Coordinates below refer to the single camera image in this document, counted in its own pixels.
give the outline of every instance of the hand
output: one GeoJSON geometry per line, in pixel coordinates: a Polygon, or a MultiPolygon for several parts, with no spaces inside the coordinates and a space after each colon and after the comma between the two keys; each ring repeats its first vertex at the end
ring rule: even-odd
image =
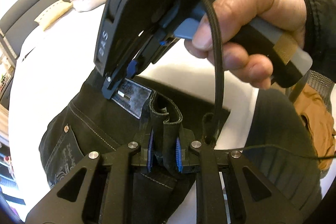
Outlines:
{"type": "MultiPolygon", "coordinates": [[[[303,48],[306,6],[304,0],[216,0],[213,4],[221,28],[224,70],[256,88],[270,87],[271,61],[264,55],[248,55],[239,44],[230,42],[243,25],[256,15],[292,34],[303,48]]],[[[201,20],[193,40],[184,42],[186,49],[198,58],[214,63],[211,31],[207,18],[201,20]]]]}

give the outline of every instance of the yellow pillow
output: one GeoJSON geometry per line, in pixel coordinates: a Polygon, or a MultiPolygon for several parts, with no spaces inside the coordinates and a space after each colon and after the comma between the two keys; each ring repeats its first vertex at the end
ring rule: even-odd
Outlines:
{"type": "Polygon", "coordinates": [[[54,4],[45,9],[37,18],[37,22],[43,31],[48,28],[53,22],[60,18],[66,11],[72,8],[72,3],[58,0],[54,4]]]}

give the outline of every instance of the black sleeve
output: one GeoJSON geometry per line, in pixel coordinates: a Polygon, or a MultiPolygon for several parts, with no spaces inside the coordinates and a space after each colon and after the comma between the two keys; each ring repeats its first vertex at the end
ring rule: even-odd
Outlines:
{"type": "Polygon", "coordinates": [[[307,22],[304,50],[312,70],[336,82],[336,0],[304,0],[307,22]]]}

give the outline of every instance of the brown garment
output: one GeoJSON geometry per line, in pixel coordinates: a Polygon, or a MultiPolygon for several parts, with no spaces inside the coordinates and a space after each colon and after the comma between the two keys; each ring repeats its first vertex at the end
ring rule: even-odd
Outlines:
{"type": "MultiPolygon", "coordinates": [[[[294,102],[294,107],[311,135],[316,154],[319,157],[334,155],[334,119],[317,91],[306,84],[294,102]]],[[[320,160],[319,169],[327,170],[331,163],[332,159],[320,160]]]]}

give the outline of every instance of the silver screw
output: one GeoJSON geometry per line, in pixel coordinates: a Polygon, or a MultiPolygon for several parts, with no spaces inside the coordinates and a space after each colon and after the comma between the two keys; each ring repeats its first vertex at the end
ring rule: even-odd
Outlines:
{"type": "Polygon", "coordinates": [[[128,147],[129,148],[137,148],[138,147],[138,143],[137,142],[130,142],[130,143],[128,143],[128,147]]]}
{"type": "Polygon", "coordinates": [[[99,153],[96,152],[96,151],[92,151],[92,152],[89,153],[89,158],[91,158],[93,160],[98,158],[98,156],[99,156],[99,153]]]}
{"type": "Polygon", "coordinates": [[[237,151],[237,150],[233,150],[233,151],[231,151],[231,157],[232,157],[232,158],[237,159],[237,158],[240,158],[241,155],[242,155],[241,152],[239,152],[239,151],[237,151]]]}
{"type": "Polygon", "coordinates": [[[193,148],[199,148],[199,147],[201,147],[201,145],[202,145],[202,143],[199,142],[199,141],[193,141],[193,142],[191,143],[191,146],[192,146],[193,148]]]}

